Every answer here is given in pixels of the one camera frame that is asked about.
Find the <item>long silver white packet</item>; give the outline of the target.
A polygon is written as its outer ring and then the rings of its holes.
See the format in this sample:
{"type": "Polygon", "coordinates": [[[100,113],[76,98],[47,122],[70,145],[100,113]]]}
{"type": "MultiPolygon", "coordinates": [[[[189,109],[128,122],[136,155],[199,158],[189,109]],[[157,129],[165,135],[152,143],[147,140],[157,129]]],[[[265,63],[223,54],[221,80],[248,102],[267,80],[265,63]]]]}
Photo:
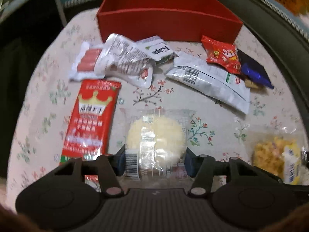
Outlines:
{"type": "Polygon", "coordinates": [[[238,76],[185,52],[173,59],[166,77],[181,82],[202,94],[217,99],[243,114],[250,107],[250,88],[238,76]]]}

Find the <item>dark green sofa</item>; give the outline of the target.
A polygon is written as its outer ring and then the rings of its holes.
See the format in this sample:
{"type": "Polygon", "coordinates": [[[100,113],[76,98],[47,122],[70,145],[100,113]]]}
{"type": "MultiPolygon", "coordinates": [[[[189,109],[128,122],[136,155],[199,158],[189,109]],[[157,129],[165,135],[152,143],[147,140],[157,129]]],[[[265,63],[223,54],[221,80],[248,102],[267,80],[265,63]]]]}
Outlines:
{"type": "Polygon", "coordinates": [[[236,14],[270,52],[308,120],[308,38],[267,0],[219,0],[236,14]]]}

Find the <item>red cardboard box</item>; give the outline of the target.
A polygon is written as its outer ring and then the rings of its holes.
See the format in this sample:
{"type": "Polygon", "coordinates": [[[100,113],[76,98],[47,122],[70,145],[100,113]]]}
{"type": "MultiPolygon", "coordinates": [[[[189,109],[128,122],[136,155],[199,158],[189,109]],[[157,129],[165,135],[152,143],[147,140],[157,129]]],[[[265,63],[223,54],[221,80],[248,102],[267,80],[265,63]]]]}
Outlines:
{"type": "Polygon", "coordinates": [[[199,42],[208,36],[231,44],[243,25],[218,0],[104,0],[97,22],[103,41],[116,33],[133,41],[159,36],[199,42]]]}

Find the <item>blue foil snack packet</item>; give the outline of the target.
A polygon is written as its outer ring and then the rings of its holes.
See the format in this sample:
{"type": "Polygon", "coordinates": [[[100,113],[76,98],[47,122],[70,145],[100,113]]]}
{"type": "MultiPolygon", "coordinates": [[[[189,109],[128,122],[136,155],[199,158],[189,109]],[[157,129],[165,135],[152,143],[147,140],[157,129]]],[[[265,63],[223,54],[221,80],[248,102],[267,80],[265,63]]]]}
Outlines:
{"type": "Polygon", "coordinates": [[[252,82],[274,89],[265,68],[255,59],[237,49],[237,56],[241,64],[241,73],[252,82]]]}

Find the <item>red Trolli gummy packet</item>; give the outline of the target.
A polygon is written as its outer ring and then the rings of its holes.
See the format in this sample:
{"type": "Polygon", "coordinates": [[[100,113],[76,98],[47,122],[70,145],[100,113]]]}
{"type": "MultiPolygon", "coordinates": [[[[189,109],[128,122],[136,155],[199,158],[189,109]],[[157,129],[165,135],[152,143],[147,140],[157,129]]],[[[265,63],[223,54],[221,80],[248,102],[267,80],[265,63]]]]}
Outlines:
{"type": "Polygon", "coordinates": [[[207,52],[208,63],[218,64],[232,74],[241,73],[237,48],[233,44],[220,42],[207,36],[202,36],[201,41],[207,52]]]}

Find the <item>red crown snack packet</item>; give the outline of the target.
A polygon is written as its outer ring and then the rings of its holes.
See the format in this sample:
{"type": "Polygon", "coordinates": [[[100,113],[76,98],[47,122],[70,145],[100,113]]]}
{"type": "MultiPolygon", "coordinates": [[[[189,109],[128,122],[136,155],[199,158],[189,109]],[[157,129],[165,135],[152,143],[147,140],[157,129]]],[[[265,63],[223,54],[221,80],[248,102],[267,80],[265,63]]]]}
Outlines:
{"type": "Polygon", "coordinates": [[[59,164],[96,160],[108,148],[121,82],[84,80],[74,104],[59,164]]]}

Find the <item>floral white tablecloth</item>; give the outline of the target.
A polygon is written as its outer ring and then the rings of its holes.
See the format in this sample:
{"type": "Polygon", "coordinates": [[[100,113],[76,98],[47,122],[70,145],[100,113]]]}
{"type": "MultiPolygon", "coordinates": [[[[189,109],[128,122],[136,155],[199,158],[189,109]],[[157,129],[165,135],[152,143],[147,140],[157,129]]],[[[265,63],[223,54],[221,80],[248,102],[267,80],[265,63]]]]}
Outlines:
{"type": "MultiPolygon", "coordinates": [[[[81,12],[61,31],[37,64],[28,84],[10,152],[6,205],[15,207],[17,195],[32,182],[58,166],[63,140],[80,84],[70,82],[68,73],[81,44],[100,42],[95,9],[81,12]]],[[[248,128],[287,129],[300,134],[307,146],[306,131],[286,78],[255,36],[243,27],[236,46],[262,64],[274,89],[252,91],[246,116],[225,104],[169,80],[166,63],[154,72],[149,89],[123,82],[119,92],[112,131],[110,153],[124,144],[125,109],[191,109],[195,111],[188,146],[196,154],[209,154],[217,160],[232,156],[249,160],[244,141],[251,138],[248,128]]]]}

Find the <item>small gold brown packet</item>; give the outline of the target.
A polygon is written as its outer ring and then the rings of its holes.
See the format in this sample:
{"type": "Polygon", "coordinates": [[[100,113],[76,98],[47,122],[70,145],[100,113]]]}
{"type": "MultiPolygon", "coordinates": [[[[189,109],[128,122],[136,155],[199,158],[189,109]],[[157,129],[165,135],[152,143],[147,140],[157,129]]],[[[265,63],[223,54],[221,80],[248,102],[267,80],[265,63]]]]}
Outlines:
{"type": "Polygon", "coordinates": [[[247,79],[247,78],[244,80],[244,83],[245,83],[245,86],[250,89],[254,89],[254,90],[263,89],[261,85],[256,84],[255,82],[252,82],[250,79],[247,79]]]}

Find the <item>pink sausages white pack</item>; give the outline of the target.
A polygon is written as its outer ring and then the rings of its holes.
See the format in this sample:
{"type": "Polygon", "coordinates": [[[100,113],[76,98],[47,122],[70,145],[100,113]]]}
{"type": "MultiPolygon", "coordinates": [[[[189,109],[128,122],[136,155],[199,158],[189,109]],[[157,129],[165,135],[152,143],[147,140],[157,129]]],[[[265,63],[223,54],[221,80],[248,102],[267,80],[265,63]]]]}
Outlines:
{"type": "Polygon", "coordinates": [[[105,75],[96,75],[94,67],[104,48],[104,44],[91,44],[84,41],[72,67],[69,71],[69,80],[80,82],[82,80],[99,80],[105,75]]]}

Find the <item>white printed packet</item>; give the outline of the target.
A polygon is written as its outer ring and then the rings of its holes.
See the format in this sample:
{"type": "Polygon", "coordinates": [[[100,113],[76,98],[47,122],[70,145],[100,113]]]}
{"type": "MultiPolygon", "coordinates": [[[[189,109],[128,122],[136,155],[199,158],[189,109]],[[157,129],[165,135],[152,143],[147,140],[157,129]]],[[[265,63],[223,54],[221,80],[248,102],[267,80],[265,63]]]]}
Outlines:
{"type": "Polygon", "coordinates": [[[152,84],[155,60],[134,41],[112,33],[105,41],[94,66],[95,75],[117,77],[136,86],[149,88],[152,84]]]}

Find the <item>clear rice cracker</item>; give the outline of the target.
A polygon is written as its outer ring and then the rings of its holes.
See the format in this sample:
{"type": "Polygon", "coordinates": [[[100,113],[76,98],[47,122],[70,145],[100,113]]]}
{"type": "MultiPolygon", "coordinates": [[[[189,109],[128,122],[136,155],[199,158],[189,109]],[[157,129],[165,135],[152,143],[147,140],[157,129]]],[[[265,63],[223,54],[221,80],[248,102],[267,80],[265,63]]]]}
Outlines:
{"type": "Polygon", "coordinates": [[[126,121],[125,177],[134,181],[182,177],[190,109],[123,109],[126,121]]]}

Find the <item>white Kaper snack packet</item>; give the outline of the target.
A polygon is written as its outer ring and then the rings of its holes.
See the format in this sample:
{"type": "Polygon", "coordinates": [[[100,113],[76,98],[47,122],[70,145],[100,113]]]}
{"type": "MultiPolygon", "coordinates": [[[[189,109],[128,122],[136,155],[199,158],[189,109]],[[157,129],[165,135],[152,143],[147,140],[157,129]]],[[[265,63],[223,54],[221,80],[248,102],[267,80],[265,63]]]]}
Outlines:
{"type": "Polygon", "coordinates": [[[172,48],[159,36],[139,40],[136,44],[154,59],[156,64],[166,63],[175,57],[172,48]]]}

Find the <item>clear bag yellow snacks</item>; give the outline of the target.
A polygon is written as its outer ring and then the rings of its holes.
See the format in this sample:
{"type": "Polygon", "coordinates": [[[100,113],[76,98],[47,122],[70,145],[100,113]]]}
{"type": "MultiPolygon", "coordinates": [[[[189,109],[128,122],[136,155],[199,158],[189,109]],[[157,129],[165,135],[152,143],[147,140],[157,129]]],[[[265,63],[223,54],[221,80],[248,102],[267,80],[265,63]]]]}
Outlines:
{"type": "Polygon", "coordinates": [[[253,166],[279,177],[285,184],[301,184],[305,137],[300,129],[250,125],[244,148],[253,166]]]}

